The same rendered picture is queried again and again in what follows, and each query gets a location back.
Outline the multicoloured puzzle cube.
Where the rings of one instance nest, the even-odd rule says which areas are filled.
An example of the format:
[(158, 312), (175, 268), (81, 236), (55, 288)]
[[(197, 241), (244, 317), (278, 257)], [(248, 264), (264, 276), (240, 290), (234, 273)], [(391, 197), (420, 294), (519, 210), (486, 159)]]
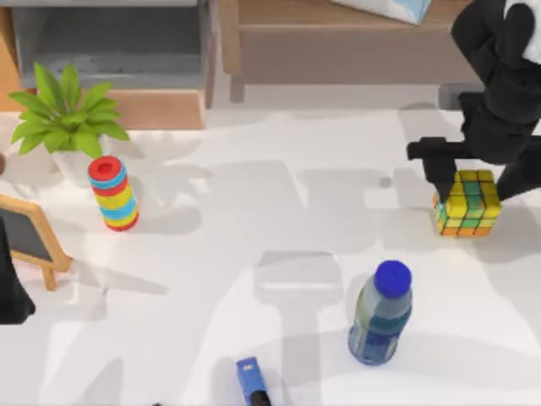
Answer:
[(475, 238), (489, 235), (501, 211), (490, 170), (459, 170), (446, 201), (433, 194), (434, 220), (441, 236)]

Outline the blue capped clear bottle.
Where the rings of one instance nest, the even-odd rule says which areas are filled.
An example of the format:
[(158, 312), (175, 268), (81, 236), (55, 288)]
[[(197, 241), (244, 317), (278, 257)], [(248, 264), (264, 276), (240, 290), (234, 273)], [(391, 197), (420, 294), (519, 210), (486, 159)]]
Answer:
[(396, 352), (413, 310), (413, 275), (401, 261), (381, 262), (359, 292), (348, 333), (352, 356), (365, 365), (383, 365)]

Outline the wooden open shelf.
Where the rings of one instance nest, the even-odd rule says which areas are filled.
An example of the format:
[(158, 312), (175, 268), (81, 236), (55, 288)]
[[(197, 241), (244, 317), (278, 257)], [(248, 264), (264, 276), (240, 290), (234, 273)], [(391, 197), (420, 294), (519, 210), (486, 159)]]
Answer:
[(433, 0), (419, 26), (331, 0), (216, 0), (230, 99), (247, 85), (472, 83), (451, 24), (468, 0)]

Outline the white and blue box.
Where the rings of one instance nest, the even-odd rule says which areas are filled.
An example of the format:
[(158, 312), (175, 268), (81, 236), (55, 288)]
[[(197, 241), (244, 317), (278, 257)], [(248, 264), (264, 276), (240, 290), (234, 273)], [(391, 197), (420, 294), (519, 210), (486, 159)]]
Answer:
[(410, 25), (420, 25), (432, 0), (331, 0), (331, 2)]

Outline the blue stapler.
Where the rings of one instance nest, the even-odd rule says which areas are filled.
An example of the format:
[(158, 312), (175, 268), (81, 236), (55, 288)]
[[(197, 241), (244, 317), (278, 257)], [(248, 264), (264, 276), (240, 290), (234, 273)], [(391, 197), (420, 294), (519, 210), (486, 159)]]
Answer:
[(247, 406), (272, 406), (255, 357), (236, 362), (238, 380)]

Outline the wooden cupboard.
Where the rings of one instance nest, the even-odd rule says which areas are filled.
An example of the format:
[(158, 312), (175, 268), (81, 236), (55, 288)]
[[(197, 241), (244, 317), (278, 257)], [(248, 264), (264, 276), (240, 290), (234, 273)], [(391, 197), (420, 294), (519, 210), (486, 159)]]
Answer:
[[(15, 67), (14, 30), (9, 4), (19, 0), (0, 0), (0, 112), (19, 112), (22, 106), (8, 97), (12, 91), (34, 92), (36, 87), (20, 89)], [(212, 63), (213, 38), (210, 29), (209, 73)], [(108, 95), (117, 102), (119, 123), (125, 129), (201, 129), (205, 125), (205, 110), (210, 100), (207, 91), (180, 90), (116, 90)]]

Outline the stack of coloured rings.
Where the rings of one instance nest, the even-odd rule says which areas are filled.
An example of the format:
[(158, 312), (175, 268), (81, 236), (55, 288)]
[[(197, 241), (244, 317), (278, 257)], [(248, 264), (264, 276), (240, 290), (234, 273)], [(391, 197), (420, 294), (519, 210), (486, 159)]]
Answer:
[(100, 156), (87, 173), (103, 222), (113, 231), (129, 230), (139, 219), (139, 208), (125, 165), (115, 156)]

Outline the grey cabinet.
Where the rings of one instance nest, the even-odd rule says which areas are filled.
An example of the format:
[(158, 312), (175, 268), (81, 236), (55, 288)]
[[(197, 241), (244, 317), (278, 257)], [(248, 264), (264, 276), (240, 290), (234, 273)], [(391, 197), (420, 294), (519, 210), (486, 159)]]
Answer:
[(20, 89), (34, 66), (79, 85), (116, 90), (201, 91), (207, 87), (209, 0), (19, 0), (9, 4)]

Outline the green plant in white pot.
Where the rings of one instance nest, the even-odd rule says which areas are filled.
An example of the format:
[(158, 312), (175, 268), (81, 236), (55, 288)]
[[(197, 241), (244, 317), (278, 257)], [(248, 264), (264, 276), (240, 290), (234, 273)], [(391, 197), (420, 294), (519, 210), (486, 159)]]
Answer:
[(23, 91), (8, 94), (25, 108), (10, 143), (19, 146), (21, 156), (43, 146), (66, 180), (86, 187), (88, 166), (104, 155), (101, 141), (106, 137), (129, 140), (128, 132), (117, 122), (117, 102), (108, 96), (112, 83), (100, 82), (84, 91), (70, 63), (56, 78), (35, 62), (34, 76), (35, 95)]

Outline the wooden framed blackboard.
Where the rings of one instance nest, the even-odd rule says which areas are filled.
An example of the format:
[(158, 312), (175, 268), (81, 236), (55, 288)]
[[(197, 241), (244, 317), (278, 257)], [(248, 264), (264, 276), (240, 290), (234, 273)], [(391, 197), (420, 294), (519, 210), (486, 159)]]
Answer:
[(57, 289), (56, 272), (67, 272), (72, 258), (66, 255), (39, 205), (7, 195), (0, 195), (3, 219), (13, 257), (41, 268), (48, 291)]

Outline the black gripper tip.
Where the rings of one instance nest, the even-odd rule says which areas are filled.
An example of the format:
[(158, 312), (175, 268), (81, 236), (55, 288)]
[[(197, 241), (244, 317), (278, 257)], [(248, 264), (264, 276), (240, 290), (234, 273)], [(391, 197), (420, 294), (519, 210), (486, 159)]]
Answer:
[(0, 325), (19, 325), (36, 306), (15, 271), (3, 218), (0, 217)]

